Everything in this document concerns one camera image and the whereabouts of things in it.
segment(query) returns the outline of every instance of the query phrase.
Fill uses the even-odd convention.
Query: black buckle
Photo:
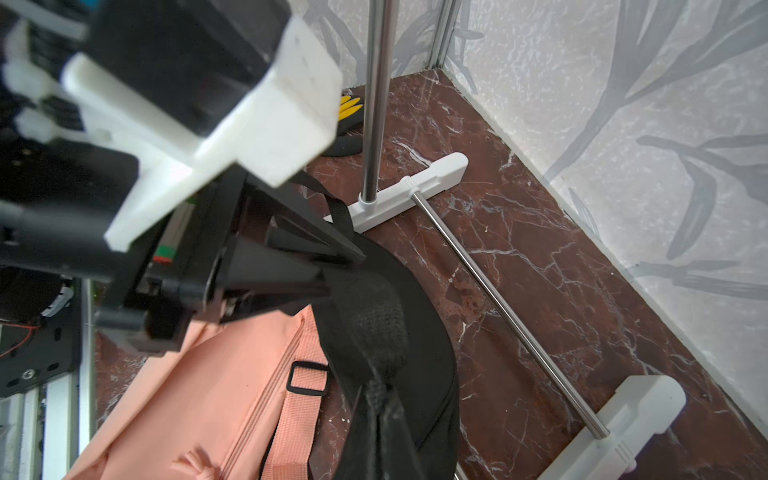
[[[323,396],[326,393],[328,393],[328,385],[329,385],[328,376],[326,376],[326,386],[323,390],[302,389],[297,386],[292,386],[290,383],[293,381],[293,373],[296,371],[296,368],[319,370],[321,372],[330,373],[330,368],[328,368],[327,365],[323,365],[322,363],[293,362],[290,366],[290,373],[288,374],[288,385],[286,386],[286,389],[289,392],[298,393],[299,395],[308,395],[308,396]]]

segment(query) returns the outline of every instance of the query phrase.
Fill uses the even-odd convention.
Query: red wire
[[[24,345],[25,343],[27,343],[29,341],[29,339],[32,337],[32,332],[34,332],[35,330],[40,328],[39,326],[18,325],[18,324],[13,324],[13,323],[0,323],[0,325],[3,325],[3,326],[16,326],[16,327],[18,327],[20,329],[27,329],[27,336],[25,336],[24,339],[21,342],[17,343],[16,345],[12,346],[11,348],[5,350],[3,353],[0,353],[0,359],[2,357],[4,357],[4,356],[10,354],[14,350],[16,350],[18,347],[20,347],[20,346]]]

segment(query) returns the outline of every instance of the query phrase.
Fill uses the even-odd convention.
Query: white wall
[[[768,1],[463,0],[446,71],[765,435]]]
[[[369,0],[289,0],[339,64],[344,86],[366,83]],[[423,70],[435,37],[442,0],[401,0],[392,76]]]

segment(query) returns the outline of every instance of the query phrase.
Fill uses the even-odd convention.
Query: stainless steel pole
[[[371,0],[368,14],[368,78],[366,115],[362,127],[362,193],[372,203],[379,188],[379,168],[384,143],[384,120],[392,70],[399,0]]]
[[[459,463],[456,463],[456,472],[453,474],[453,480],[469,480],[467,474]]]
[[[94,285],[89,279],[81,281],[82,293],[82,341],[80,378],[78,379],[78,453],[82,453],[86,445],[96,433],[96,327],[94,326]]]
[[[453,27],[456,23],[458,10],[462,6],[462,0],[443,0],[440,16],[435,27],[435,39],[432,41],[432,50],[429,52],[427,68],[442,68],[445,64],[445,56],[453,35]]]
[[[547,355],[541,344],[536,340],[531,331],[528,330],[528,327],[525,326],[512,307],[510,307],[506,300],[504,300],[504,297],[498,290],[496,290],[496,287],[493,286],[491,280],[489,280],[482,270],[480,270],[478,264],[469,256],[467,250],[465,250],[453,232],[451,232],[445,223],[443,223],[437,212],[432,209],[420,192],[415,192],[412,199],[414,203],[422,209],[422,212],[429,218],[429,221],[432,222],[437,231],[440,232],[443,240],[445,240],[448,246],[451,247],[453,253],[455,253],[461,262],[464,263],[466,269],[469,270],[480,288],[485,292],[485,295],[487,295],[496,305],[497,310],[501,313],[504,319],[507,320],[512,331],[515,332],[515,335],[521,342],[523,342],[525,348],[528,349],[531,355],[533,355],[536,362],[542,369],[544,369],[547,376],[549,376],[552,382],[558,387],[560,393],[563,394],[568,403],[571,404],[576,413],[581,417],[584,425],[592,433],[592,436],[596,439],[606,438],[610,434],[608,428],[598,418],[584,399],[581,398],[581,395],[579,395],[563,372],[560,371],[558,366],[554,364],[552,358]]]

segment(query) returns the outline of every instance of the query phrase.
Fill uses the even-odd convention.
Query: white plastic foot
[[[596,440],[583,429],[538,480],[616,480],[634,470],[635,457],[654,433],[664,433],[685,406],[685,392],[669,376],[630,376],[598,412],[611,434]]]
[[[386,222],[413,207],[411,196],[417,190],[425,198],[430,198],[458,185],[462,181],[468,163],[464,154],[446,155],[432,162],[426,170],[418,172],[413,177],[403,177],[400,182],[381,190],[376,195],[375,202],[364,204],[358,201],[349,205],[349,215],[352,216],[355,231],[362,233],[370,230],[379,223]],[[326,220],[331,221],[331,217],[326,217]]]

